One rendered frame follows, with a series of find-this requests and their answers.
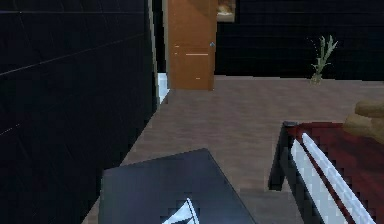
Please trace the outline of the brown wooden room door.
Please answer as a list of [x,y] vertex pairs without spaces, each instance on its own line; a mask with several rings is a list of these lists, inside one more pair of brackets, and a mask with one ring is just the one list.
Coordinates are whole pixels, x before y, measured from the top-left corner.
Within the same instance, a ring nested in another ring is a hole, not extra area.
[[167,0],[168,75],[172,89],[213,89],[218,0]]

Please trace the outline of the white object on table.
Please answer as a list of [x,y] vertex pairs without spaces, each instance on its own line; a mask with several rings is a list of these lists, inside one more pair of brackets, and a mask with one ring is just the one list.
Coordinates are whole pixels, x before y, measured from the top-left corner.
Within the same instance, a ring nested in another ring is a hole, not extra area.
[[181,221],[186,221],[186,224],[200,224],[198,215],[190,198],[187,198],[184,204],[162,224],[176,224]]

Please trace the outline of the green house plant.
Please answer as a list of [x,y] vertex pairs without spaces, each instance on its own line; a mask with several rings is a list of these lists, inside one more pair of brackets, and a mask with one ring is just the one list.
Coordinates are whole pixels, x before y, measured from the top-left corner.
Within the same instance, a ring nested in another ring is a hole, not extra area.
[[316,62],[312,65],[314,73],[310,78],[310,83],[317,85],[322,81],[322,71],[327,65],[330,65],[328,61],[332,52],[336,49],[338,42],[334,40],[333,36],[330,35],[328,39],[324,36],[319,38],[319,52],[316,57]]

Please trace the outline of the bed with red cover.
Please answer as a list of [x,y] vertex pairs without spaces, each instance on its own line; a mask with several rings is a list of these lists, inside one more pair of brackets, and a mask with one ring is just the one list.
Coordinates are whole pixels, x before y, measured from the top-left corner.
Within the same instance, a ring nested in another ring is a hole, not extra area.
[[384,145],[340,123],[282,123],[268,188],[284,182],[304,224],[384,224]]

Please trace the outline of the tan plush toy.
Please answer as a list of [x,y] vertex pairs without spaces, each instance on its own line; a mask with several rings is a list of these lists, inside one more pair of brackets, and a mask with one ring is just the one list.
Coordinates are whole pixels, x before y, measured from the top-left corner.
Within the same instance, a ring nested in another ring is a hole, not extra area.
[[343,130],[384,144],[384,101],[357,102],[354,113],[349,114],[345,119]]

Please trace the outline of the framed wall picture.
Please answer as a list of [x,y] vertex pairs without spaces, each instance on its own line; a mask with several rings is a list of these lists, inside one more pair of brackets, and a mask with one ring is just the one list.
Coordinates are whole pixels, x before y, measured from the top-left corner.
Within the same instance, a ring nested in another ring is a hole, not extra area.
[[234,22],[236,12],[236,0],[218,0],[217,21]]

